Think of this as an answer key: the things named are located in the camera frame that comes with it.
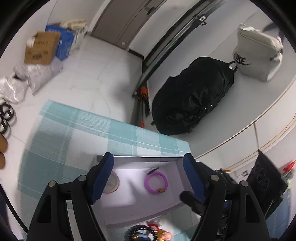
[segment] open box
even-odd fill
[[[96,155],[93,165],[102,156]],[[151,194],[144,187],[147,173],[159,167],[168,180],[164,193]],[[121,228],[138,224],[164,215],[184,205],[179,199],[182,191],[192,191],[183,168],[183,157],[133,157],[114,156],[113,172],[120,179],[118,189],[102,194],[93,205],[93,212],[100,226]],[[163,180],[151,177],[149,185],[156,190],[163,187]]]

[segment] shoe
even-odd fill
[[[4,98],[0,98],[0,115],[5,118],[10,126],[13,126],[15,124],[15,111]]]
[[[5,167],[5,157],[4,154],[0,152],[0,169]]]
[[[0,114],[0,134],[7,139],[10,136],[11,130],[7,120]]]
[[[7,149],[7,140],[0,134],[0,152],[5,152]]]

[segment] purple bracelet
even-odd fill
[[[165,182],[165,186],[164,186],[164,188],[159,188],[159,189],[157,189],[157,190],[152,190],[152,189],[149,187],[149,180],[150,180],[150,178],[151,178],[152,176],[155,176],[155,175],[157,175],[157,176],[161,176],[161,177],[163,178],[163,181]],[[168,188],[168,180],[166,179],[165,175],[162,174],[161,172],[153,172],[153,173],[151,173],[151,174],[149,174],[149,175],[146,176],[145,181],[144,181],[144,186],[145,186],[146,190],[147,190],[149,193],[153,193],[153,194],[155,194],[155,193],[163,193],[163,192],[165,192],[165,190],[167,190],[167,188]]]

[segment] black bag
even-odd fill
[[[199,57],[178,76],[169,77],[152,102],[157,130],[165,135],[190,132],[233,85],[232,63]]]

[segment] white marble floor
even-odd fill
[[[16,186],[22,152],[36,116],[48,99],[127,123],[131,119],[131,95],[142,74],[140,58],[85,36],[80,50],[63,63],[63,71],[35,96],[29,88],[25,100],[13,105],[17,122],[11,127],[0,182],[17,210]],[[19,234],[17,227],[13,225],[12,229]]]

